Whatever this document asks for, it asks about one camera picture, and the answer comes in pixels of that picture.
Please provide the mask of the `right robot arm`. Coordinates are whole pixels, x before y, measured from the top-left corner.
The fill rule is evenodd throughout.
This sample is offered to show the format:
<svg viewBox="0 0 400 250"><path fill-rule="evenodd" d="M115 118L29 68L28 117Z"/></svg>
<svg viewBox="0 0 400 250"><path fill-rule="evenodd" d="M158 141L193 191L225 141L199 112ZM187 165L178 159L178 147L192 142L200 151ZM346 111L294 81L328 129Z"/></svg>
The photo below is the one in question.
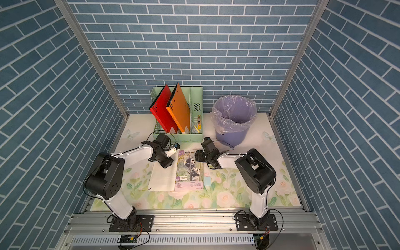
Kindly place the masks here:
<svg viewBox="0 0 400 250"><path fill-rule="evenodd" d="M267 207L268 192L277 179L272 165L257 149L250 149L241 154L221 152L209 137L204 139L201 146L202 149L195 153L195 160L207 163L211 169L236 168L252 191L250 218L258 224L265 221L270 214Z"/></svg>

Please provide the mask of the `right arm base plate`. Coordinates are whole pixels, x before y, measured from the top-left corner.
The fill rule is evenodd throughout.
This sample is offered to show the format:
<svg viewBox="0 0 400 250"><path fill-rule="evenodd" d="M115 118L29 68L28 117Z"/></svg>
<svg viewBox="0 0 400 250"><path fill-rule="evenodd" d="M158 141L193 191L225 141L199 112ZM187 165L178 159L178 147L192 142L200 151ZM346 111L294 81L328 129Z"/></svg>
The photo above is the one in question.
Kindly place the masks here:
<svg viewBox="0 0 400 250"><path fill-rule="evenodd" d="M254 226L244 214L234 216L237 231L279 231L277 219L274 214L270 214L268 218L259 226Z"/></svg>

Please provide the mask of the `English textbook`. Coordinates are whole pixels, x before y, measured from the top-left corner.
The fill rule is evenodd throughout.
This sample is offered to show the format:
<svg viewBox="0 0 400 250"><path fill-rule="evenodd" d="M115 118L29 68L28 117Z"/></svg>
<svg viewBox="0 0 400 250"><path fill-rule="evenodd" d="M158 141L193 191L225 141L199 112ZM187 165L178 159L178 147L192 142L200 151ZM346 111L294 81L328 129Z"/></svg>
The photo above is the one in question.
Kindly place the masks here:
<svg viewBox="0 0 400 250"><path fill-rule="evenodd" d="M201 190L204 186L203 162L196 161L196 150L180 150L171 158L173 163L163 168L155 162L148 185L154 192L189 192Z"/></svg>

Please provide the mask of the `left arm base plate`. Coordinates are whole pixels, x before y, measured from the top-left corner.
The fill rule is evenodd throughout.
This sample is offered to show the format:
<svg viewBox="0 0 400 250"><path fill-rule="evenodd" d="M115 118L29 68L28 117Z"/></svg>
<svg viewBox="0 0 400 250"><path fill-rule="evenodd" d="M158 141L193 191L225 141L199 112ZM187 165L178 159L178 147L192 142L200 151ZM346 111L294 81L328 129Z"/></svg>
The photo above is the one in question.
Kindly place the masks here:
<svg viewBox="0 0 400 250"><path fill-rule="evenodd" d="M127 219L121 219L115 215L110 215L107 222L110 223L109 232L151 232L154 215L133 215Z"/></svg>

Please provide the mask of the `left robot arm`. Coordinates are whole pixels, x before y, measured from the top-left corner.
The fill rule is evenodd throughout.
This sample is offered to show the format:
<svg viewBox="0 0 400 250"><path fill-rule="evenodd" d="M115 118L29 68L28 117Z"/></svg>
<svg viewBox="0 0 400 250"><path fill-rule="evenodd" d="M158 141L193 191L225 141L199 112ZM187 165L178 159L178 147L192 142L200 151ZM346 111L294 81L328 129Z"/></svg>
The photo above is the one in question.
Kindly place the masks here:
<svg viewBox="0 0 400 250"><path fill-rule="evenodd" d="M126 169L145 159L168 168L173 164L173 154L179 149L180 144L172 144L170 137L163 133L153 141L141 142L132 150L112 154L101 152L96 156L83 181L83 191L87 196L100 199L106 204L116 219L134 223L136 210L122 193L122 181Z"/></svg>

